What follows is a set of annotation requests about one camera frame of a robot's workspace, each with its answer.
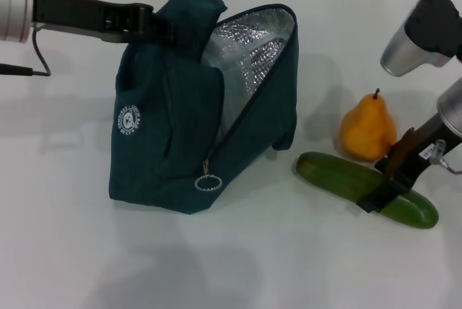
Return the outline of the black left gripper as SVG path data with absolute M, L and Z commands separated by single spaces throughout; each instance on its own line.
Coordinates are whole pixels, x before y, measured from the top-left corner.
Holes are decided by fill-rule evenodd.
M 101 40 L 138 40 L 180 49 L 198 49 L 199 24 L 187 9 L 162 14 L 147 4 L 116 4 L 99 0 L 33 0 L 32 22 L 43 30 Z

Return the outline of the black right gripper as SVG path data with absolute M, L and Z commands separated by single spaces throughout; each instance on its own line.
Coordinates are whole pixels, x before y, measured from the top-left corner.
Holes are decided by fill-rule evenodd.
M 419 128 L 410 128 L 375 163 L 375 169 L 385 177 L 372 177 L 365 181 L 365 193 L 356 205 L 367 213 L 381 212 L 399 195 L 409 192 L 417 178 L 430 166 L 419 153 L 447 131 L 438 114 Z

